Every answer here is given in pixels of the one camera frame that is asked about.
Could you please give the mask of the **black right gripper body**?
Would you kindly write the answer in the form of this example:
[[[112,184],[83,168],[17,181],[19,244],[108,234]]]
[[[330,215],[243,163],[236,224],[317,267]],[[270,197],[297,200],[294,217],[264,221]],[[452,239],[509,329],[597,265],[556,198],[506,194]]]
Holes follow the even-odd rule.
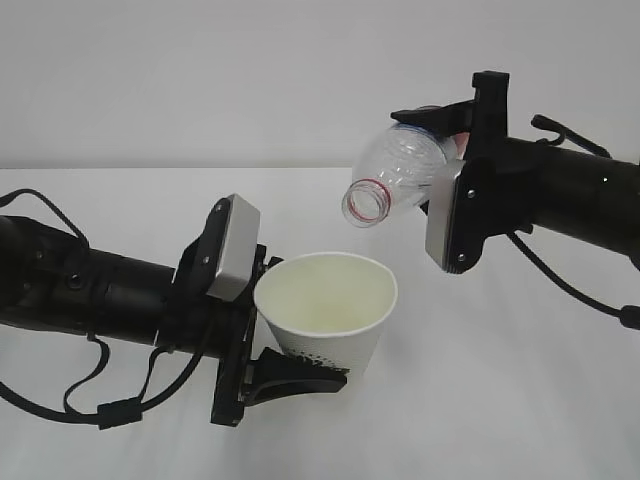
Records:
[[[465,220],[479,235],[530,234],[539,196],[541,145],[508,134],[507,73],[473,74],[470,138],[462,169]]]

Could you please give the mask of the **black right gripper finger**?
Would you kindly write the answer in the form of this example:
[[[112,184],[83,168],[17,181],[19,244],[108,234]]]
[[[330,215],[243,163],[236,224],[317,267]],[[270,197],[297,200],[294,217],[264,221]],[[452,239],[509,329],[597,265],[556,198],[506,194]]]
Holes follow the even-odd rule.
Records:
[[[398,123],[418,127],[437,136],[451,137],[469,133],[472,128],[475,102],[467,100],[440,107],[421,107],[392,112]]]

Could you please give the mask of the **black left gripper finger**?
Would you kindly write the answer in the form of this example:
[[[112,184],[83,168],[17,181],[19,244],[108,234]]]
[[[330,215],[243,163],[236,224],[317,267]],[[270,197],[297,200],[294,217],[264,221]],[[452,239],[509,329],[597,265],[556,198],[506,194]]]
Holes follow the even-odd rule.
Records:
[[[347,384],[346,374],[340,370],[270,348],[250,361],[247,372],[249,377],[243,386],[246,406],[297,395],[337,393]]]
[[[254,286],[257,286],[261,278],[272,268],[284,261],[283,258],[273,256],[266,260],[265,258],[256,261]]]

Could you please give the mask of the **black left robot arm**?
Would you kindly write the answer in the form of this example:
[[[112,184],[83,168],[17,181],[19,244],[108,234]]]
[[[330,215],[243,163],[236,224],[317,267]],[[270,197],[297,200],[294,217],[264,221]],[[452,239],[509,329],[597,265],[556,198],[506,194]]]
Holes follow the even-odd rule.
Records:
[[[265,349],[251,354],[257,310],[253,289],[222,300],[208,290],[219,280],[232,237],[210,219],[184,251],[177,268],[88,249],[66,232],[20,216],[1,220],[1,321],[14,328],[85,337],[109,360],[108,340],[152,347],[155,354],[187,352],[178,377],[153,397],[139,393],[100,404],[92,413],[70,405],[54,410],[9,387],[2,398],[33,416],[64,424],[109,429],[139,422],[175,394],[204,357],[218,360],[211,420],[236,426],[247,407],[284,397],[336,393],[342,370]]]

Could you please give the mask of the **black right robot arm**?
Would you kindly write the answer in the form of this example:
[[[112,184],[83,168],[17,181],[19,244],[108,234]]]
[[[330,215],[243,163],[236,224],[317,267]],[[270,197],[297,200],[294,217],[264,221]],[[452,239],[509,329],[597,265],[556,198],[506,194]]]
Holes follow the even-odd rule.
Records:
[[[508,135],[506,73],[476,72],[473,99],[392,119],[444,137],[466,133],[465,154],[439,169],[426,207],[425,247],[444,271],[480,259],[486,239],[540,226],[631,257],[639,249],[639,167]]]

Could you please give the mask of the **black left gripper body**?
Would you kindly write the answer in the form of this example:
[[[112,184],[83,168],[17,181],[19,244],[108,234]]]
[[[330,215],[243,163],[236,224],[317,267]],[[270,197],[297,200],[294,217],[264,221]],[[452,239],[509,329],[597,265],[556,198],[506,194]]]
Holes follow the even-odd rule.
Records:
[[[174,294],[160,323],[159,346],[193,353],[204,345],[203,355],[218,360],[210,418],[213,424],[236,427],[244,416],[242,382],[256,322],[252,293],[266,270],[266,252],[264,245],[256,247],[249,283],[236,299],[221,300],[202,293],[186,300]]]

